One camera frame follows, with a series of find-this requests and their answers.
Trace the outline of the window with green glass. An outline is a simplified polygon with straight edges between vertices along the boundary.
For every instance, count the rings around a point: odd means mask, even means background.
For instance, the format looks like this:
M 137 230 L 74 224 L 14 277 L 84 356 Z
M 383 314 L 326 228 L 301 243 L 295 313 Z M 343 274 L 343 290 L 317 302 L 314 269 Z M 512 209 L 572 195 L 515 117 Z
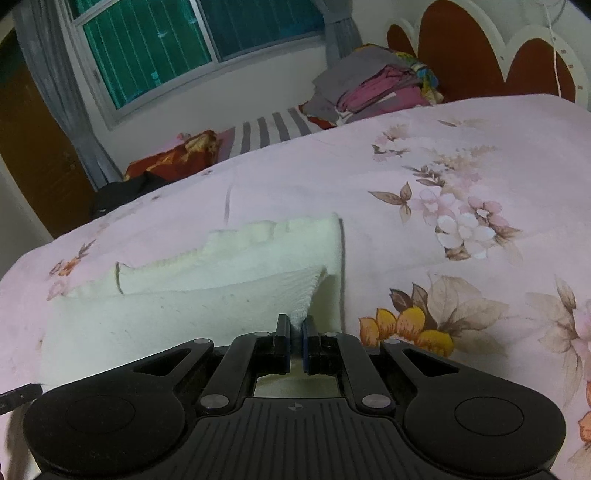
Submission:
M 98 111 L 114 128 L 192 82 L 321 43 L 311 1 L 60 1 Z

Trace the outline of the white knitted sweater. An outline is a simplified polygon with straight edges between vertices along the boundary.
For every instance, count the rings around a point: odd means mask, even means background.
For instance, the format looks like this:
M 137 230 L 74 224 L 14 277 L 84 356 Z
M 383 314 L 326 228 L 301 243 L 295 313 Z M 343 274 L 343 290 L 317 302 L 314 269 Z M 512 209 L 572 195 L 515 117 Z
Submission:
M 270 332 L 280 314 L 300 332 L 342 329 L 342 224 L 262 221 L 209 233 L 199 249 L 104 276 L 53 300 L 39 376 L 49 388 L 196 338 L 217 346 Z

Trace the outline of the stack of folded clothes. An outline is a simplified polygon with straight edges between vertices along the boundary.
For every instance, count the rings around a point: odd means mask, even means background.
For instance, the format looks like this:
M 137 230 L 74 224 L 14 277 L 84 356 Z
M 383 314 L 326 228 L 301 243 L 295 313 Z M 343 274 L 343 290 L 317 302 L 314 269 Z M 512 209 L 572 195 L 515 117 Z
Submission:
M 414 56 L 373 44 L 340 59 L 314 80 L 314 95 L 298 106 L 322 129 L 443 102 L 439 80 Z

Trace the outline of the right grey curtain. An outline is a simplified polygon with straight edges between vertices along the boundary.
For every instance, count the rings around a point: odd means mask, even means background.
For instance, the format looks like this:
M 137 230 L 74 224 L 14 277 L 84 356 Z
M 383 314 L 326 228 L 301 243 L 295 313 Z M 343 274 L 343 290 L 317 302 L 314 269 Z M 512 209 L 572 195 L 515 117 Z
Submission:
M 363 45 L 353 21 L 352 0 L 312 0 L 325 23 L 325 57 L 329 67 Z

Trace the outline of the pink floral bed sheet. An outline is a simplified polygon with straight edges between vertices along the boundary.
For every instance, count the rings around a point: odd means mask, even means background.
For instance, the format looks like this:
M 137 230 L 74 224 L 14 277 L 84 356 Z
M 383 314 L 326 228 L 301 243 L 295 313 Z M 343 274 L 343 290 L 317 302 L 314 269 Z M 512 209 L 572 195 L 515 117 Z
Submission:
M 342 332 L 410 342 L 556 401 L 555 470 L 590 475 L 590 115 L 550 95 L 362 120 L 223 161 L 19 259 L 1 385 L 40 381 L 53 300 L 252 223 L 342 224 Z

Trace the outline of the grey curtain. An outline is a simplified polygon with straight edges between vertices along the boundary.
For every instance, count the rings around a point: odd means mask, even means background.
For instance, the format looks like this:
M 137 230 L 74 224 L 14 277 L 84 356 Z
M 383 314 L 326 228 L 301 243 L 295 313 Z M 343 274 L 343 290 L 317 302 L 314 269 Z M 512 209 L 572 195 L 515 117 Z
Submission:
M 325 23 L 325 57 L 329 67 L 363 45 L 353 21 L 352 0 L 312 0 Z
M 54 1 L 22 1 L 12 10 L 26 65 L 96 190 L 122 179 L 96 138 L 70 62 Z

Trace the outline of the red white headboard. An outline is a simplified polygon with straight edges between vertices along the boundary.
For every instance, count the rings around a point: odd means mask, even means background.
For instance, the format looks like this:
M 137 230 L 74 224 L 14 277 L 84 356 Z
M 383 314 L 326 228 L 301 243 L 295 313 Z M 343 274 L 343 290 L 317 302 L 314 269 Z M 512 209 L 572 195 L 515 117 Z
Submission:
M 590 76 L 571 45 L 541 25 L 504 40 L 473 1 L 433 1 L 415 24 L 404 18 L 392 24 L 387 41 L 433 71 L 446 102 L 550 94 L 590 105 Z

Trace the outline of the grey striped mattress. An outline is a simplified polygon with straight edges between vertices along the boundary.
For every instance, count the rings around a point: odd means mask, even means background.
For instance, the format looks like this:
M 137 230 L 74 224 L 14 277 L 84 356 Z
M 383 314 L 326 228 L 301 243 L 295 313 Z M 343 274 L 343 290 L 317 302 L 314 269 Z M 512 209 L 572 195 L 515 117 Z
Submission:
M 321 128 L 301 114 L 297 107 L 283 109 L 217 132 L 217 139 L 221 143 L 217 161 L 228 160 L 319 131 Z

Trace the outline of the left grey curtain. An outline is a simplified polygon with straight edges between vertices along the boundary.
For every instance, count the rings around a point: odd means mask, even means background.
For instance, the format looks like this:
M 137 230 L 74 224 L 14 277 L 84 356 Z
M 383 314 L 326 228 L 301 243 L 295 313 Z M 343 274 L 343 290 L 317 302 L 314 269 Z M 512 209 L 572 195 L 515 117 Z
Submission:
M 12 10 L 26 65 L 96 190 L 122 179 L 96 138 L 70 62 L 54 1 L 22 1 Z

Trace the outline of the red orange patterned cloth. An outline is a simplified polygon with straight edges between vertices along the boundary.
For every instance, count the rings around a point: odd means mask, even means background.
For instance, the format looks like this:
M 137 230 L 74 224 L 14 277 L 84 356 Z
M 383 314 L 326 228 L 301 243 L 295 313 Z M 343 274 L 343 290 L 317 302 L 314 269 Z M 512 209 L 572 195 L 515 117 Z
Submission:
M 128 181 L 143 173 L 151 173 L 168 182 L 184 179 L 214 166 L 220 145 L 214 131 L 205 130 L 183 139 L 169 150 L 130 163 L 123 179 Z

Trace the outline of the black garment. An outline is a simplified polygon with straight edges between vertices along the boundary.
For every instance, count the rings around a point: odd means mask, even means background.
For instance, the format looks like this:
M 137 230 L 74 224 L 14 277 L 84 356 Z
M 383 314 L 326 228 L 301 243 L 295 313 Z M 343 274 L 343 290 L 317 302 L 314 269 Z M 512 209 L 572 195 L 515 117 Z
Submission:
M 90 207 L 91 218 L 100 218 L 168 184 L 168 181 L 151 172 L 144 172 L 126 181 L 109 183 L 95 192 Z

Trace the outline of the brown wooden door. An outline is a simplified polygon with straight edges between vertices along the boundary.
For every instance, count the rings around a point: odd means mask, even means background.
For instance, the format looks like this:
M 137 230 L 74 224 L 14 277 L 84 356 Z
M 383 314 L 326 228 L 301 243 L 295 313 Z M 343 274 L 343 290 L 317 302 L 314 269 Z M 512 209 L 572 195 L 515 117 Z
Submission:
M 94 189 L 43 101 L 15 32 L 1 42 L 1 156 L 54 238 L 91 220 Z

